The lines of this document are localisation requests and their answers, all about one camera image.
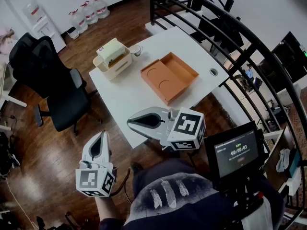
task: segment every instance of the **black office chair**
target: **black office chair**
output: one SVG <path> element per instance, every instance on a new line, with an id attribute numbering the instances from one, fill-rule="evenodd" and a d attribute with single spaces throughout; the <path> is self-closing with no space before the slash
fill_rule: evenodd
<path id="1" fill-rule="evenodd" d="M 57 131 L 74 125 L 73 133 L 78 135 L 77 121 L 90 109 L 90 98 L 97 90 L 90 94 L 85 91 L 86 82 L 77 69 L 63 65 L 51 38 L 35 39 L 24 34 L 10 53 L 10 65 L 19 82 L 47 98 L 49 112 L 35 107 L 38 126 L 43 125 L 43 116 L 50 116 Z"/>

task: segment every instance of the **chair backrest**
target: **chair backrest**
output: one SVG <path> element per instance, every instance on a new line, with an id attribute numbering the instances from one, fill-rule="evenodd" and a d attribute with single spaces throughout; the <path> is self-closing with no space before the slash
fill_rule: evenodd
<path id="1" fill-rule="evenodd" d="M 48 36 L 39 39 L 24 34 L 10 53 L 13 76 L 29 86 L 42 98 L 65 88 L 70 69 L 61 62 Z"/>

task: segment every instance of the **white basket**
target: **white basket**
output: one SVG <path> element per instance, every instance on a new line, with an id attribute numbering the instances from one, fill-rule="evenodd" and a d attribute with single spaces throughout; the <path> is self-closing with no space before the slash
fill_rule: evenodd
<path id="1" fill-rule="evenodd" d="M 110 68 L 107 68 L 104 65 L 100 56 L 96 56 L 94 58 L 93 64 L 104 74 L 108 80 L 112 80 L 132 63 L 131 54 L 127 47 L 125 47 L 125 51 L 125 55 L 120 56 L 118 59 L 114 60 L 114 62 L 112 62 L 110 65 Z"/>

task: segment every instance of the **white bottle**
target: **white bottle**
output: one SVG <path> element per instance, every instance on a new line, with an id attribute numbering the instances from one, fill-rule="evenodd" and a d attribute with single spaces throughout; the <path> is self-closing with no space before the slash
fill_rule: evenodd
<path id="1" fill-rule="evenodd" d="M 81 5 L 81 7 L 82 13 L 85 16 L 88 25 L 94 24 L 98 21 L 95 9 L 89 4 L 89 1 L 86 1 L 83 5 Z"/>
<path id="2" fill-rule="evenodd" d="M 88 25 L 86 23 L 84 16 L 80 12 L 77 12 L 77 11 L 78 10 L 72 11 L 69 13 L 69 15 L 71 15 L 72 26 L 74 26 L 78 30 L 78 32 L 81 34 L 87 30 Z"/>
<path id="3" fill-rule="evenodd" d="M 94 7 L 97 13 L 98 18 L 106 18 L 110 11 L 107 9 L 106 3 L 103 0 L 94 0 Z"/>

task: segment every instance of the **timer display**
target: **timer display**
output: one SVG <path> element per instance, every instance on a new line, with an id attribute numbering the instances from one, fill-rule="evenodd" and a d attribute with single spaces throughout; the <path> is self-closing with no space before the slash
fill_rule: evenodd
<path id="1" fill-rule="evenodd" d="M 240 169 L 259 156 L 254 131 L 215 145 L 214 148 L 221 178 Z"/>

